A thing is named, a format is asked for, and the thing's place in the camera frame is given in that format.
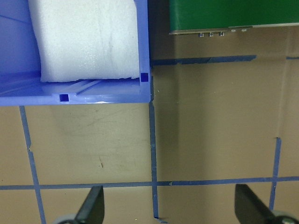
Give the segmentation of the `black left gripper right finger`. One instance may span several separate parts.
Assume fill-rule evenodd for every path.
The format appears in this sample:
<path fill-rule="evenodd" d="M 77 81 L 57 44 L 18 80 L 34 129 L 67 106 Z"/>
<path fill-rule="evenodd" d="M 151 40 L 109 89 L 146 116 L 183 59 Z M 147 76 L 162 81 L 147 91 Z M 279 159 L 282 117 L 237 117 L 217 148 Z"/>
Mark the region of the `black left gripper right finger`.
<path fill-rule="evenodd" d="M 241 224 L 271 224 L 275 219 L 275 215 L 247 184 L 236 184 L 234 208 Z"/>

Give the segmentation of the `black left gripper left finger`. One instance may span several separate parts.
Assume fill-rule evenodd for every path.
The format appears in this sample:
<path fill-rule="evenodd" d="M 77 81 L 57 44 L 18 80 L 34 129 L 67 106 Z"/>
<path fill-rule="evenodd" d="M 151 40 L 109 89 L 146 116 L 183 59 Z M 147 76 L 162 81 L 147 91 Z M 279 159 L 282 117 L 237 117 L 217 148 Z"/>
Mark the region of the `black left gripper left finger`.
<path fill-rule="evenodd" d="M 74 220 L 76 224 L 102 224 L 104 216 L 104 190 L 102 186 L 94 186 L 90 189 Z"/>

